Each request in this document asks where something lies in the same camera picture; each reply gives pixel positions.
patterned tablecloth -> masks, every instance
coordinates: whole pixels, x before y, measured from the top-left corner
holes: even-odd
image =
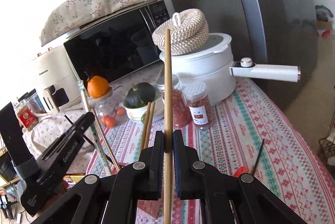
[[[237,87],[227,99],[213,107],[214,121],[208,130],[192,124],[183,128],[185,145],[197,149],[204,162],[221,173],[232,175],[240,166],[249,170],[256,160],[262,139],[265,145],[255,177],[266,185],[307,223],[335,223],[335,187],[325,167],[309,149],[285,115],[250,79],[237,78]],[[149,145],[164,120],[153,123]],[[132,163],[139,156],[142,124],[128,121],[106,132],[118,161]],[[95,152],[87,174],[105,176]],[[175,197],[172,223],[201,222],[198,201]],[[137,210],[136,223],[163,223]]]

woven basket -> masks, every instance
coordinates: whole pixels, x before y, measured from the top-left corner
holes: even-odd
[[[153,32],[153,42],[161,51],[164,51],[166,29],[170,29],[172,56],[193,52],[208,39],[208,24],[205,15],[198,9],[188,9],[180,14],[175,13],[171,19],[161,24]]]

black microwave door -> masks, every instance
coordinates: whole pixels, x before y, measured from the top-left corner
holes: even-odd
[[[64,43],[80,79],[99,75],[111,83],[159,59],[153,26],[144,13],[143,8],[129,11]]]

metal screw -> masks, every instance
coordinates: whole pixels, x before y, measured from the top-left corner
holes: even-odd
[[[143,168],[145,168],[145,163],[143,162],[136,162],[133,164],[133,168],[136,170],[141,170]]]
[[[193,167],[194,167],[195,169],[203,169],[203,168],[205,168],[205,163],[202,162],[202,161],[195,161],[195,162],[193,163]]]
[[[246,183],[250,183],[250,182],[252,182],[253,180],[254,180],[254,177],[251,175],[251,174],[243,174],[242,176],[241,176],[241,180],[243,181],[243,182],[246,182]]]
[[[98,179],[96,178],[96,176],[94,175],[88,175],[86,178],[85,178],[85,182],[87,184],[94,184]]]

black stick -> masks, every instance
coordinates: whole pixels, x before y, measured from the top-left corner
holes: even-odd
[[[73,125],[73,122],[67,117],[66,114],[64,115],[64,117],[67,119],[67,121],[68,121],[71,125]],[[93,147],[95,148],[93,142],[92,142],[86,135],[83,134],[83,138],[85,139],[85,141],[87,141],[91,146],[93,146]],[[109,160],[109,162],[113,163],[112,159],[111,159],[107,154],[105,154],[105,155],[106,155],[107,160]]]
[[[254,167],[252,168],[252,171],[251,171],[251,175],[255,175],[256,167],[257,167],[257,165],[258,165],[259,158],[261,157],[261,154],[262,154],[262,149],[263,149],[263,146],[264,146],[264,141],[265,141],[265,139],[263,139],[263,141],[262,141],[262,145],[261,145],[261,148],[259,149],[259,152],[258,152],[258,155],[257,155],[257,158],[256,158],[256,162],[255,162],[255,165],[254,165]]]

